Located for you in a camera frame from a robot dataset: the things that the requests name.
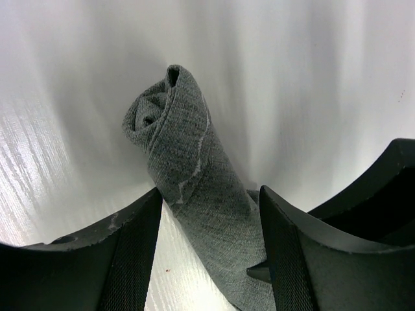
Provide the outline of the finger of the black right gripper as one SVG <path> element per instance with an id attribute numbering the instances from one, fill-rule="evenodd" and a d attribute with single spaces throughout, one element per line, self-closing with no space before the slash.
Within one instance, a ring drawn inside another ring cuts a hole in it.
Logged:
<path id="1" fill-rule="evenodd" d="M 366 240 L 413 244 L 414 140 L 394 139 L 360 177 L 310 214 Z"/>
<path id="2" fill-rule="evenodd" d="M 259 281 L 263 281 L 269 284 L 272 283 L 267 260 L 255 266 L 247 268 L 246 274 L 253 279 L 257 279 Z"/>

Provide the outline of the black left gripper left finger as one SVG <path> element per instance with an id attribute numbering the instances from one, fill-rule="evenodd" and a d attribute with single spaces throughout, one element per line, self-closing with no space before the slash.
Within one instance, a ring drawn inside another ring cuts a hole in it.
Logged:
<path id="1" fill-rule="evenodd" d="M 161 194 L 152 189 L 50 244 L 2 244 L 1 309 L 144 309 L 161 207 Z"/>

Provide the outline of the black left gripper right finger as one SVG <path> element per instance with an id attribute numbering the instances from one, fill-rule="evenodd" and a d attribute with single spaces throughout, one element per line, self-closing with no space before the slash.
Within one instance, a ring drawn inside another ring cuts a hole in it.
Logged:
<path id="1" fill-rule="evenodd" d="M 343 232 L 267 186 L 259 209 L 278 310 L 414 309 L 414 246 Z"/>

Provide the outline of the grey cloth napkin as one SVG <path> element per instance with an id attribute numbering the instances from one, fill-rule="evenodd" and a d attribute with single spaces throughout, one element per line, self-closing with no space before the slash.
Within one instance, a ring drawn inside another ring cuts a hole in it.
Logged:
<path id="1" fill-rule="evenodd" d="M 267 257 L 259 193 L 232 167 L 192 74 L 169 66 L 128 109 L 123 131 L 225 298 L 238 310 L 274 310 L 272 286 L 246 272 Z"/>

